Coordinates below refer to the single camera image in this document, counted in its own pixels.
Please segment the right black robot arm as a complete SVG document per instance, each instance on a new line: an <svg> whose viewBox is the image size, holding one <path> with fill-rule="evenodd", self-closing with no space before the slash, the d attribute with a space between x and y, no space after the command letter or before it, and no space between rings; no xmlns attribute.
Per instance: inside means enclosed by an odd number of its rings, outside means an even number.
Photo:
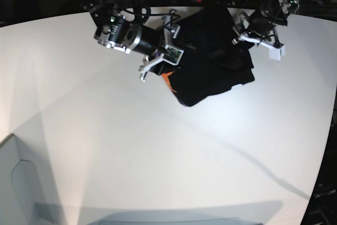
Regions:
<svg viewBox="0 0 337 225"><path fill-rule="evenodd" d="M178 69L184 50L173 44L180 26L177 10L154 14L146 0L79 0L90 13L95 25L96 41L125 54L144 55L139 67L141 81L149 72L162 75ZM150 17L158 16L162 25L156 29L145 25Z"/></svg>

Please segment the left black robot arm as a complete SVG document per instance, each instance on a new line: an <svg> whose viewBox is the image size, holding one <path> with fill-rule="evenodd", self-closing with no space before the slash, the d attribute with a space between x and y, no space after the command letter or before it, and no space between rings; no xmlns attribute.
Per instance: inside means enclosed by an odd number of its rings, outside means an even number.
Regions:
<svg viewBox="0 0 337 225"><path fill-rule="evenodd" d="M276 27L288 25L288 17L300 7L299 0L260 1L252 14L240 13L240 22L233 27L237 37L232 43L248 42L281 50L284 44L279 40Z"/></svg>

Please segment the grey robot base cover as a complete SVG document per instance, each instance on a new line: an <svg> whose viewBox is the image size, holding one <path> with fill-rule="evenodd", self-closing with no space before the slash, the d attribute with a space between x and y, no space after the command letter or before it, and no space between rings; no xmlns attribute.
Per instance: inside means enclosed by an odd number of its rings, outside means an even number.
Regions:
<svg viewBox="0 0 337 225"><path fill-rule="evenodd" d="M1 141L1 224L55 224L37 169L21 158L18 141Z"/></svg>

